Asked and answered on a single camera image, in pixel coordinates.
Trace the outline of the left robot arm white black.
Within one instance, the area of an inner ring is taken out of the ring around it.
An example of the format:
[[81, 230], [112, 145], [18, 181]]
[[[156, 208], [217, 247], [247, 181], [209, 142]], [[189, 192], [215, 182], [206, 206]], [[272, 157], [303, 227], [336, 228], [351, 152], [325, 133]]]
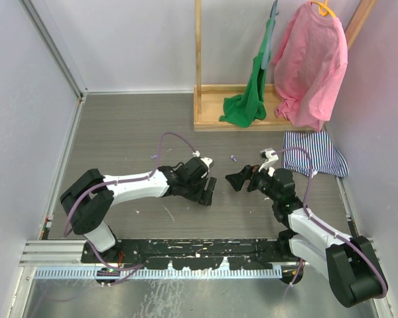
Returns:
[[213, 163], [211, 158], [199, 156], [176, 166], [159, 166], [152, 172], [128, 176], [105, 176], [97, 168], [90, 169], [60, 196], [60, 203], [74, 234], [91, 242], [104, 262], [113, 262], [119, 256], [119, 245], [104, 221], [111, 207], [168, 196], [209, 206], [216, 184], [216, 178], [209, 176]]

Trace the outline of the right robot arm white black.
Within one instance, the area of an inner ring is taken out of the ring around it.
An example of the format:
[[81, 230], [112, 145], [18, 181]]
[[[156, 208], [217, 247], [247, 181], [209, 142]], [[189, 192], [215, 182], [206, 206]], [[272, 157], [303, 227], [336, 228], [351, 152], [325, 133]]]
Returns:
[[258, 190], [272, 200], [276, 220], [286, 226], [277, 239], [279, 256], [308, 262], [328, 280], [344, 307], [386, 296], [387, 281], [370, 241], [342, 233], [317, 217], [296, 195], [291, 171], [246, 165], [226, 180], [235, 191], [247, 182], [248, 192]]

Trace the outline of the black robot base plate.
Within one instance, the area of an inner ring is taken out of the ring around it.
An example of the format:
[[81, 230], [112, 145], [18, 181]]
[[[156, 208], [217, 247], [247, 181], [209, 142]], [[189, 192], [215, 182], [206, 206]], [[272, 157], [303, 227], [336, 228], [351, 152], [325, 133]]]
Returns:
[[277, 240], [268, 238], [224, 239], [121, 239], [99, 254], [108, 264], [136, 264], [150, 270], [215, 270], [227, 261], [230, 270], [271, 269], [276, 263], [299, 263]]

